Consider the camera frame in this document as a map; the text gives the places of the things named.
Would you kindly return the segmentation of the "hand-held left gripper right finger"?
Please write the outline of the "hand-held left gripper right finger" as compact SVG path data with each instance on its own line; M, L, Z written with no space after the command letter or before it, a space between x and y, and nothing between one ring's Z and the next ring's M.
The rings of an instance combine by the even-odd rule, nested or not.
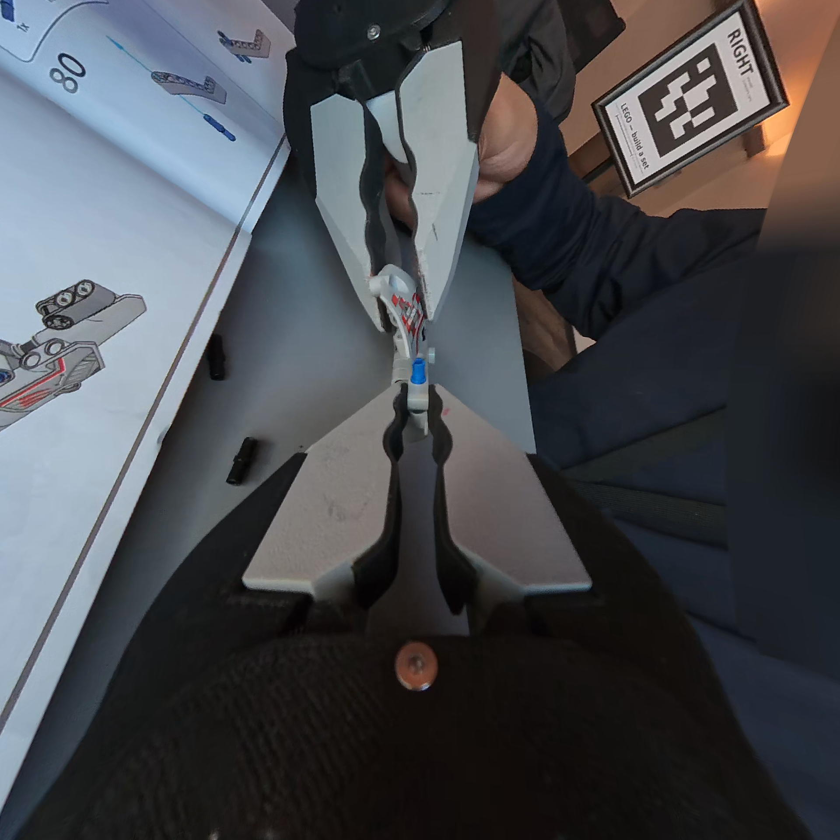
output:
M429 389L437 581L480 631L501 606L592 592L531 459L444 387Z

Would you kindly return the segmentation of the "black framed tag sign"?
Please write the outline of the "black framed tag sign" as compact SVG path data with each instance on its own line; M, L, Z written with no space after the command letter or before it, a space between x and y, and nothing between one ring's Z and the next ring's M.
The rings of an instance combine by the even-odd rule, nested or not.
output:
M786 109L759 9L730 3L592 104L627 197Z

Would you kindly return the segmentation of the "person's dark clothing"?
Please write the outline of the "person's dark clothing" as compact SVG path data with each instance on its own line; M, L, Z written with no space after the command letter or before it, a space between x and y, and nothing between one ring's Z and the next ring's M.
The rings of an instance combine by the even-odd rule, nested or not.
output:
M739 315L698 290L663 293L620 318L530 388L540 458L563 470L723 408ZM726 538L604 510L688 614L737 630Z

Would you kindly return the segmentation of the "lego instruction booklet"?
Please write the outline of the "lego instruction booklet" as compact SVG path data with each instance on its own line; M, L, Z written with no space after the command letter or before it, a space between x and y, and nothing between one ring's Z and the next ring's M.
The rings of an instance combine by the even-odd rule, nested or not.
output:
M2 732L277 182L292 46L267 2L2 2Z

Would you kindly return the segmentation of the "person's right hand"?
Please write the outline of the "person's right hand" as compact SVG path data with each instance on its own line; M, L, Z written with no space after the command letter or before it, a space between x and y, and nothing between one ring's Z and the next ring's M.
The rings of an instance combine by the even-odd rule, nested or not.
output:
M533 100L502 73L479 136L474 205L499 193L525 170L535 150L538 131L539 117Z

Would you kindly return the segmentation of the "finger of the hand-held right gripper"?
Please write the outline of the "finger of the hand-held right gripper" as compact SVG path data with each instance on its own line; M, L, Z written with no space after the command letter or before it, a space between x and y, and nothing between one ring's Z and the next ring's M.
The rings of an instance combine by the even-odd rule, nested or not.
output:
M427 320L434 322L455 274L478 176L468 135L460 40L423 52L395 91L402 145L414 182L413 245Z
M334 93L310 108L316 204L366 314L393 327L369 282L397 263L396 230L383 195L384 145L357 100Z

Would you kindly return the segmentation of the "white red printed lego assembly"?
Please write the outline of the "white red printed lego assembly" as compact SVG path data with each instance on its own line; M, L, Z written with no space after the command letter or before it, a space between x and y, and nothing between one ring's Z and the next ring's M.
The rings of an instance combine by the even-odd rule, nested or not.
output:
M421 295L414 278L394 264L385 265L371 278L369 289L392 326L392 383L407 385L408 422L404 440L408 444L418 443L428 434L428 368L434 362L434 351L427 346Z

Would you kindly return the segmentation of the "person's right forearm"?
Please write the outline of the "person's right forearm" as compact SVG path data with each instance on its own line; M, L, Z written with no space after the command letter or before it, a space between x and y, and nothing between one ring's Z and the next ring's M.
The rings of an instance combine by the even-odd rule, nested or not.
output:
M468 228L584 336L599 339L624 311L758 244L765 207L682 208L658 217L597 196L572 172L559 126L540 104L536 115L528 164L473 206Z

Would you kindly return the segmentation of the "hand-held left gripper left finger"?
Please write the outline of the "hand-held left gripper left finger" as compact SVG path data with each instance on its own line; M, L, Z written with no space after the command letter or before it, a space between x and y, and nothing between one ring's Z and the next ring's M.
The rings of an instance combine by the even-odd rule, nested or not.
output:
M301 457L244 586L370 607L396 576L402 453L403 388L392 385Z

